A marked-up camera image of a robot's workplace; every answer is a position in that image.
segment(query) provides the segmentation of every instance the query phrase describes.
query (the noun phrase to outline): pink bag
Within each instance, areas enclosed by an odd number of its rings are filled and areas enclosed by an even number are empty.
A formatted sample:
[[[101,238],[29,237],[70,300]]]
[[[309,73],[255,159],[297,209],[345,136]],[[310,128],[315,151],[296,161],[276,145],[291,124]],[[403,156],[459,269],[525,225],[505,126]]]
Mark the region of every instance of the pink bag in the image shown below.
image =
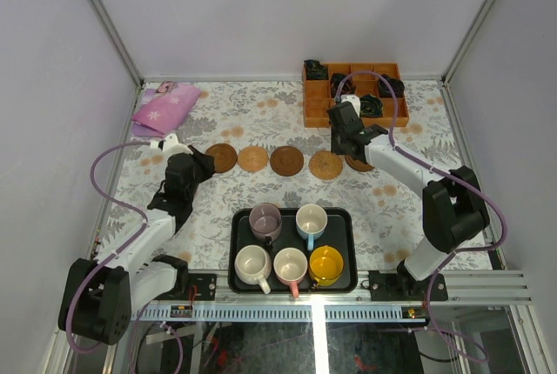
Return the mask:
[[[133,115],[131,134],[136,137],[163,137],[176,130],[198,101],[201,90],[183,83],[160,84],[152,100]]]

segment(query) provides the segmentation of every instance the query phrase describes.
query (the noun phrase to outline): light brown coaster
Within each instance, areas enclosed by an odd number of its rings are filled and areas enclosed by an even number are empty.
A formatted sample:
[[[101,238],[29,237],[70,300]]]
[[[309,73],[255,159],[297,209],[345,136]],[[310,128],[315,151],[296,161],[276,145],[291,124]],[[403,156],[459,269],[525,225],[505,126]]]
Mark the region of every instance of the light brown coaster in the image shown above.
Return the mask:
[[[268,162],[269,155],[260,146],[248,146],[238,154],[238,165],[242,170],[250,172],[263,170]]]
[[[310,172],[320,180],[333,180],[342,172],[342,159],[328,150],[320,150],[310,159]]]
[[[368,172],[368,171],[371,171],[375,168],[374,166],[372,166],[370,164],[362,163],[358,159],[354,159],[354,158],[350,157],[349,155],[345,155],[345,160],[346,160],[346,163],[348,164],[348,166],[350,168],[352,168],[353,170],[356,170],[358,172]]]
[[[293,146],[281,146],[271,154],[271,168],[280,176],[295,176],[304,168],[304,155]]]
[[[229,144],[215,144],[209,147],[205,154],[215,158],[215,172],[217,173],[230,171],[238,160],[236,150]]]

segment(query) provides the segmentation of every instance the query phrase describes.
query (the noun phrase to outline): wooden organizer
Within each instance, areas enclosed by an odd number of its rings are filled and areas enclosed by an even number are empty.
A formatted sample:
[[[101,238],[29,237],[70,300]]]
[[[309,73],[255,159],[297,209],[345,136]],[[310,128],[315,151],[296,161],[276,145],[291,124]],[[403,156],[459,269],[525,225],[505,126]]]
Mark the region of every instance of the wooden organizer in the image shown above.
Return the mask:
[[[350,74],[355,71],[371,70],[378,74],[387,74],[389,77],[398,78],[400,80],[399,66],[396,63],[323,63],[329,69],[329,78],[335,72]],[[329,116],[327,109],[333,107],[334,95],[331,94],[331,85],[329,80],[306,80],[305,66],[302,72],[304,80],[304,126],[306,128],[329,128]],[[352,81],[356,84],[356,95],[362,97],[366,94],[379,96],[377,88],[378,78],[371,75],[360,75],[352,77]],[[398,97],[394,102],[390,97],[381,98],[383,102],[383,117],[362,117],[365,126],[378,124],[385,128],[391,125],[394,114],[394,103],[399,104],[399,114],[395,126],[404,127],[408,124],[410,116],[408,115],[408,106],[405,97]]]

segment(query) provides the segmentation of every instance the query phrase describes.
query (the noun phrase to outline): yellow mug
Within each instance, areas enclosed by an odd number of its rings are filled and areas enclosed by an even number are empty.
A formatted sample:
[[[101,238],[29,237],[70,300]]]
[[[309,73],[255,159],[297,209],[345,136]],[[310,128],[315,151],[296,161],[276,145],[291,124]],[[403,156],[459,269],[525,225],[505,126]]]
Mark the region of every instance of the yellow mug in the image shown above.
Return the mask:
[[[340,252],[332,246],[320,246],[310,255],[312,288],[335,284],[345,268]]]

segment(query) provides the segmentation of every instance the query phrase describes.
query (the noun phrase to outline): floral pattern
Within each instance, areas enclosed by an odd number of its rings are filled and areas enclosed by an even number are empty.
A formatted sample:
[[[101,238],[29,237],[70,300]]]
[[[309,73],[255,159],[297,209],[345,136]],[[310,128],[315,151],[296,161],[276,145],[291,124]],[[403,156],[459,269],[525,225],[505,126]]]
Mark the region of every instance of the floral pattern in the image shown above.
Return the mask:
[[[358,173],[345,164],[332,181],[318,180],[310,173],[309,159],[330,147],[330,132],[304,127],[301,82],[195,85],[204,95],[178,129],[181,141],[201,151],[217,143],[231,144],[238,152],[256,144],[269,155],[290,144],[302,151],[305,165],[294,177],[281,177],[270,165],[256,173],[236,165],[216,174],[199,186],[184,227],[156,253],[185,258],[193,269],[226,269],[232,216],[262,202],[279,207],[316,203],[348,210],[360,270],[393,269],[421,240],[421,201],[386,172]],[[396,129],[396,138],[435,162],[458,166],[459,153],[437,84],[407,82],[406,101],[411,120]],[[166,160],[147,146],[126,148],[124,158],[116,196],[145,208],[164,178]],[[121,237],[139,220],[137,214],[114,205],[105,233]],[[483,237],[478,235],[468,244],[483,245]],[[467,253],[459,254],[447,268],[491,267],[487,254]]]

